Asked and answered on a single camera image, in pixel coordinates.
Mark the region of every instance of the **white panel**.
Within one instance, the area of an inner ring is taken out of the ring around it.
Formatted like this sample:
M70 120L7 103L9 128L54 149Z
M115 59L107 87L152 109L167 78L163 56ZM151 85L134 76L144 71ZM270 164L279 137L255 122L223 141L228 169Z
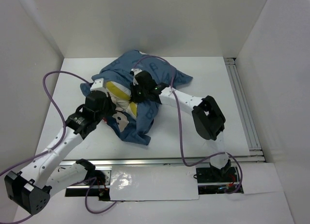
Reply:
M283 191L273 163L242 163L245 194Z
M268 0L237 58L265 156L296 224L309 222L310 0Z
M112 201L197 200L196 167L112 168Z
M234 100L227 70L220 57L167 57L172 65L193 76L189 86L180 90L194 96L213 96L225 117L224 140L226 149L233 155L249 155L248 144L240 115ZM62 70L71 71L90 80L113 58L65 59ZM85 102L79 84L81 81L69 75L59 76L54 98L65 117ZM196 132L192 116L182 113L184 152L187 157L202 157L213 153L209 143ZM37 151L42 151L62 126L59 115L50 107ZM152 138L148 146L122 142L104 122L97 126L66 159L143 159L179 158L180 143L177 110L161 106L148 133Z
M54 196L47 207L25 224L294 224L283 192L202 195L192 201L124 202L107 213L87 212L83 197ZM89 207L103 210L110 203L89 199ZM26 217L18 208L15 220Z
M35 0L66 58L236 57L266 0Z
M42 78L62 60L27 16L18 0L0 0L0 171L35 152L48 98ZM55 79L48 82L53 90ZM0 178L0 222L13 220L17 206Z

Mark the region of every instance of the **wall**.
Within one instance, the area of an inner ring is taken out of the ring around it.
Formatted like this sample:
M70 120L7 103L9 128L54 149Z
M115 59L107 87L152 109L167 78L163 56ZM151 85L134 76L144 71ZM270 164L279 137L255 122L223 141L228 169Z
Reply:
M236 61L296 224L309 222L309 16L310 0L268 0Z
M34 0L66 58L236 57L266 0Z
M36 150L49 104L43 75L59 70L60 58L18 0L0 0L0 171ZM56 77L48 88L54 89ZM0 222L12 221L17 205L0 178Z

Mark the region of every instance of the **white paper sheet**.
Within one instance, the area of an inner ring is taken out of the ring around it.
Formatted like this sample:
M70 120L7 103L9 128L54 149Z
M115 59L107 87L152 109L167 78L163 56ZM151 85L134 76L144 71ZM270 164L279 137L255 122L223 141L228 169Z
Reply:
M273 163L242 163L245 194L283 191Z
M194 200L198 199L195 167L113 167L111 200Z

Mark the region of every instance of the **blue cloth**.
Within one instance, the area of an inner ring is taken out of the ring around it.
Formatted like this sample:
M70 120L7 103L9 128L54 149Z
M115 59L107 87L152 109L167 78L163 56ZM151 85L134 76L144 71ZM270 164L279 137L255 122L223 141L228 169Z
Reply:
M104 81L114 81L130 89L130 83L133 82L133 76L130 74L134 65L143 57L149 55L140 53L138 50L131 50L124 53L121 57L104 67L99 74L92 76L92 80L103 78ZM174 76L173 87L189 83L192 80L175 67L171 67L166 62L158 58L146 58L142 60L135 68L148 71L156 83L170 84L172 75ZM82 93L87 96L90 93L90 86L86 83L80 86ZM151 138L146 135L154 118L158 113L159 104L146 100L138 104L137 119L133 119L126 112L122 112L128 119L129 124L123 131L119 130L117 121L114 117L107 117L107 124L115 131L117 136L125 142L148 145Z

